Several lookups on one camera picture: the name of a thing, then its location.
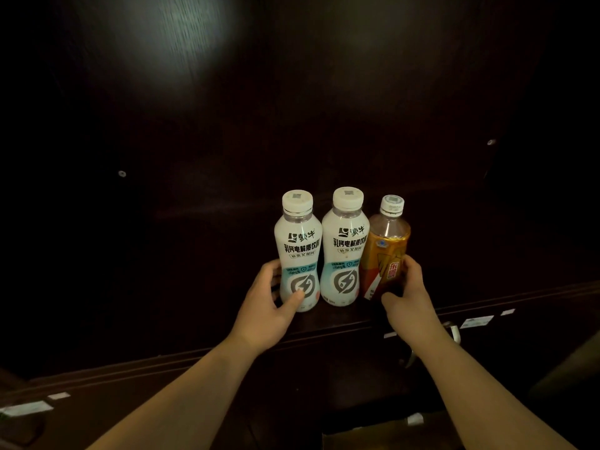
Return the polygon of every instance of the bottle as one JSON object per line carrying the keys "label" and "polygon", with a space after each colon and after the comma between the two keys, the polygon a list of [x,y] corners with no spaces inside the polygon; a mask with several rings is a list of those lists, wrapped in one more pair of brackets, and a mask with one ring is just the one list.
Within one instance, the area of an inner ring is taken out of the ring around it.
{"label": "bottle", "polygon": [[281,260],[281,301],[286,302],[299,288],[304,300],[298,311],[312,309],[319,300],[317,259],[323,228],[313,215],[313,196],[294,189],[281,198],[283,215],[275,225],[275,241]]}
{"label": "bottle", "polygon": [[321,292],[334,306],[347,306],[358,297],[358,263],[369,233],[369,220],[361,210],[363,199],[360,189],[338,188],[333,208],[323,218]]}
{"label": "bottle", "polygon": [[400,279],[402,257],[410,237],[408,222],[400,218],[404,199],[388,194],[381,200],[379,213],[371,216],[371,230],[360,264],[361,294],[379,299]]}

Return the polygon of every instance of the white bottle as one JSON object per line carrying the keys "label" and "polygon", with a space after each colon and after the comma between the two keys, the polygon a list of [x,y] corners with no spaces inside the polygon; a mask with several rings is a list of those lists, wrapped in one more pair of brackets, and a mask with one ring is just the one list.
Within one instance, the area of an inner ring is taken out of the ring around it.
{"label": "white bottle", "polygon": [[358,264],[369,234],[369,220],[361,210],[363,200],[360,189],[338,188],[334,206],[323,218],[321,292],[334,306],[347,306],[358,296]]}
{"label": "white bottle", "polygon": [[323,228],[313,215],[313,196],[302,189],[281,198],[283,216],[275,225],[275,241],[281,260],[281,300],[286,302],[299,288],[304,301],[298,311],[308,311],[320,296],[317,260]]}

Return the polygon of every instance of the bottle cap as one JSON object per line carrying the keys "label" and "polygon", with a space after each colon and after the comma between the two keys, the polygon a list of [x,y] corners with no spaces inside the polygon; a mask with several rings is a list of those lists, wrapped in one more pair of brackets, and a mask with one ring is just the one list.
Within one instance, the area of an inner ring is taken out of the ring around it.
{"label": "bottle cap", "polygon": [[343,212],[354,212],[363,206],[365,196],[358,188],[349,186],[334,191],[334,207]]}
{"label": "bottle cap", "polygon": [[396,196],[394,194],[388,194],[387,196],[383,196],[381,199],[381,211],[386,216],[397,217],[402,214],[404,210],[404,199],[401,196]]}
{"label": "bottle cap", "polygon": [[286,192],[281,197],[283,211],[290,216],[304,216],[313,211],[313,195],[302,189]]}

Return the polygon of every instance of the orange bottle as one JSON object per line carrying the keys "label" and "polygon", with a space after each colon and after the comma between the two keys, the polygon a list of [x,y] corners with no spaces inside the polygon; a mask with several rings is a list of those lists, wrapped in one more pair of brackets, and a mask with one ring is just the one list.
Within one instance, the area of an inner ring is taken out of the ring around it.
{"label": "orange bottle", "polygon": [[404,199],[388,194],[381,200],[379,213],[369,218],[371,227],[359,265],[364,298],[380,299],[400,279],[402,257],[410,237],[409,223],[400,218],[403,210]]}

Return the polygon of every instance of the hand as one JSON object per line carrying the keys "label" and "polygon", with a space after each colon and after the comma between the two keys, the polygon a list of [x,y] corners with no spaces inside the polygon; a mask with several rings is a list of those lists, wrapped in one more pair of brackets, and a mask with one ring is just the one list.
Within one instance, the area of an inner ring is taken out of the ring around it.
{"label": "hand", "polygon": [[420,356],[430,344],[436,344],[444,336],[449,338],[449,335],[433,309],[423,284],[421,265],[411,256],[405,256],[402,268],[406,271],[404,295],[396,297],[386,292],[381,302],[392,328]]}
{"label": "hand", "polygon": [[275,300],[279,291],[271,287],[281,282],[281,262],[271,260],[262,266],[237,313],[229,338],[241,338],[258,356],[283,338],[296,310],[304,300],[298,290],[279,309]]}

